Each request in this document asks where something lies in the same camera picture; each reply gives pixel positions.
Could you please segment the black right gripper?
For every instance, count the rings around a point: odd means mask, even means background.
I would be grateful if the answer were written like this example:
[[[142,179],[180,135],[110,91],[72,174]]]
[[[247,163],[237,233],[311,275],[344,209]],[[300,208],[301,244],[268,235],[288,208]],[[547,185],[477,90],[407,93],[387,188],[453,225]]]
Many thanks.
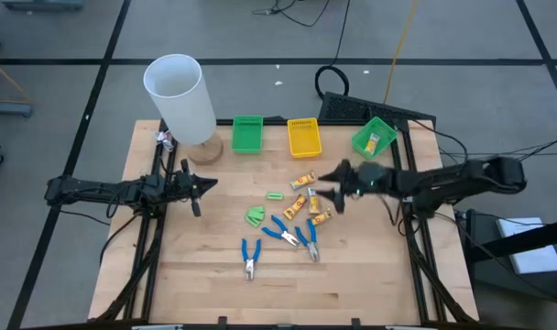
[[[345,209],[348,194],[390,194],[394,182],[394,170],[374,162],[363,162],[352,168],[348,159],[343,159],[330,173],[318,177],[318,181],[342,182],[348,177],[346,189],[317,190],[316,194],[333,203],[337,214]]]

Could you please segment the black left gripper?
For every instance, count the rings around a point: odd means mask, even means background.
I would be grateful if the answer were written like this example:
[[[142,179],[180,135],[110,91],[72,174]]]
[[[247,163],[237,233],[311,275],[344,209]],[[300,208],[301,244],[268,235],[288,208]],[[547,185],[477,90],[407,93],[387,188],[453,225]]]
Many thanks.
[[[175,185],[175,192],[178,195],[178,199],[190,200],[193,215],[195,217],[200,217],[202,212],[198,203],[198,190],[189,170],[189,163],[186,159],[182,159],[180,161],[180,170],[173,172],[172,180]],[[205,194],[218,183],[218,180],[211,178],[199,178],[199,182],[201,184],[199,188],[200,194]]]

